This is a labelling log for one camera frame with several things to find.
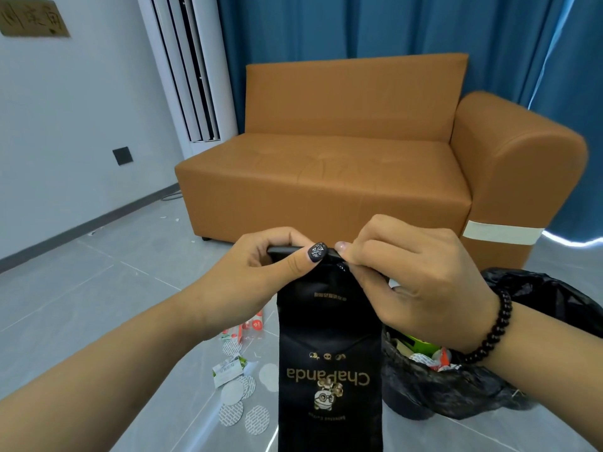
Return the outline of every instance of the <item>black nail polish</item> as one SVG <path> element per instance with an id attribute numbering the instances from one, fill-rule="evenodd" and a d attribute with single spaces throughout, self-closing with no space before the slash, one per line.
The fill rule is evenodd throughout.
<path id="1" fill-rule="evenodd" d="M 327 255 L 327 244 L 316 243 L 307 250 L 307 254 L 314 263 L 322 260 Z"/>

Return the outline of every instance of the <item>sofa backrest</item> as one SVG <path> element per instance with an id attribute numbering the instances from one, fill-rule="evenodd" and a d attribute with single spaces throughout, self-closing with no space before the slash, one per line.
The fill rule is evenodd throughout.
<path id="1" fill-rule="evenodd" d="M 247 66 L 245 131 L 448 143 L 464 53 Z"/>

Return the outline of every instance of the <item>fingernail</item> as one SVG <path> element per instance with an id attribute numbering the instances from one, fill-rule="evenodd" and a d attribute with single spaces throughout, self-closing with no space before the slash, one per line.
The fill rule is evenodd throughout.
<path id="1" fill-rule="evenodd" d="M 307 250 L 307 256 L 310 257 L 310 261 L 317 263 L 327 255 L 327 244 L 316 243 L 310 249 Z"/>
<path id="2" fill-rule="evenodd" d="M 337 250 L 337 252 L 342 253 L 344 250 L 347 249 L 348 245 L 350 243 L 346 243 L 344 241 L 339 241 L 338 243 L 335 243 L 335 250 Z"/>

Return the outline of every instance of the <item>blue curtain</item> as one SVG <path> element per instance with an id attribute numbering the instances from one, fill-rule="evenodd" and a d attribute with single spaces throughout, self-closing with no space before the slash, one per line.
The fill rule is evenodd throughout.
<path id="1" fill-rule="evenodd" d="M 464 92 L 528 105 L 564 0 L 218 0 L 239 132 L 250 63 L 467 52 Z"/>
<path id="2" fill-rule="evenodd" d="M 549 230 L 572 241 L 603 236 L 603 0 L 575 0 L 531 109 L 583 135 L 589 164 Z"/>

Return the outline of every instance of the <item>black bracelet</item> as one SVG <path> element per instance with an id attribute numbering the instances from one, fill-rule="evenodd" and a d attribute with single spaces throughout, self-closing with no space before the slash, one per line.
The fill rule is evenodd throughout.
<path id="1" fill-rule="evenodd" d="M 505 334 L 505 328 L 509 325 L 511 319 L 511 311 L 513 311 L 513 300 L 509 292 L 502 288 L 492 288 L 501 300 L 501 308 L 498 310 L 496 323 L 488 333 L 486 339 L 482 341 L 482 345 L 475 349 L 470 354 L 465 354 L 463 361 L 466 364 L 478 363 L 488 356 L 496 346 L 496 343 L 501 340 L 501 336 Z"/>

